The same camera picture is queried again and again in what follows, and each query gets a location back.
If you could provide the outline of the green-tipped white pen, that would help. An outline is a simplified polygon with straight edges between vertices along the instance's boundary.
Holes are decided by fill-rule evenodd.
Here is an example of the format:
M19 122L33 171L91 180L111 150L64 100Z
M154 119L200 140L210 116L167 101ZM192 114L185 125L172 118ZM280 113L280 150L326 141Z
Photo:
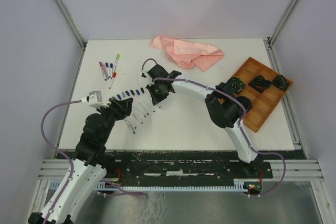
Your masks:
M130 131L132 132L132 134L135 134L135 129L129 124L128 120L127 119L124 119L128 128L130 129Z

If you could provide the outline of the red capped pen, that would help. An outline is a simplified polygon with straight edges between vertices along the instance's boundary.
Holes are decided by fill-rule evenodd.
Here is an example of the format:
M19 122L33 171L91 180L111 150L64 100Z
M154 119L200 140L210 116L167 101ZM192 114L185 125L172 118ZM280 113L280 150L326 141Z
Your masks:
M109 89L112 88L112 85L113 85L113 82L115 80L116 75L117 75L117 73L113 72L112 77L111 77L111 81L110 81L110 84L109 84Z

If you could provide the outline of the pink capped pen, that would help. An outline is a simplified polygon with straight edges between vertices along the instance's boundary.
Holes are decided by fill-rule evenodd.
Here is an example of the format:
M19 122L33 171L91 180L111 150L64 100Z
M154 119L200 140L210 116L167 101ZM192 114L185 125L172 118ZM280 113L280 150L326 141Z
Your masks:
M111 78L111 73L110 73L110 68L109 68L108 62L105 63L105 66L106 66L106 71L107 71L108 78L110 79Z

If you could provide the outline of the magenta capped pen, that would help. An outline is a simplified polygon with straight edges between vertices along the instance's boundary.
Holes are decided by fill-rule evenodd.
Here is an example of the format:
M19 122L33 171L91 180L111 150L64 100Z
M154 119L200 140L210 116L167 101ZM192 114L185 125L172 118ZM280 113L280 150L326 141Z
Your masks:
M107 75L107 72L106 72L106 67L105 65L103 65L103 63L100 61L99 62L99 65L100 65L100 68L101 68L101 71L102 71L102 74L103 74L103 78L105 81L108 80L108 75Z

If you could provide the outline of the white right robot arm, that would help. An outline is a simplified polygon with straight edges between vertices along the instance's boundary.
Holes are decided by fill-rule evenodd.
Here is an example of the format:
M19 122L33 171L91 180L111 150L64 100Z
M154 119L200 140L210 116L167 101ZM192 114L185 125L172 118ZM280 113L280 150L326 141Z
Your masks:
M247 108L243 97L235 97L226 83L209 86L196 82L181 72L167 72L161 65L154 65L150 70L141 69L143 78L150 77L146 86L153 105L165 100L169 93L180 93L205 103L212 122L224 129L234 144L238 158L242 162L241 172L246 177L254 177L260 171L260 158L248 134L243 118Z

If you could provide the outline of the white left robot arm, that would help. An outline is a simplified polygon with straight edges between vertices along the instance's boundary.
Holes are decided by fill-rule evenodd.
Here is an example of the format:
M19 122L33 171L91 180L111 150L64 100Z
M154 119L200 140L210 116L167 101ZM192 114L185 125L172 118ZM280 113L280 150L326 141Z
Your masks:
M110 98L99 104L87 97L96 113L85 119L80 140L69 161L69 168L56 192L39 212L33 212L28 223L74 223L85 201L104 177L116 171L114 156L106 151L106 142L116 121L131 115L133 99Z

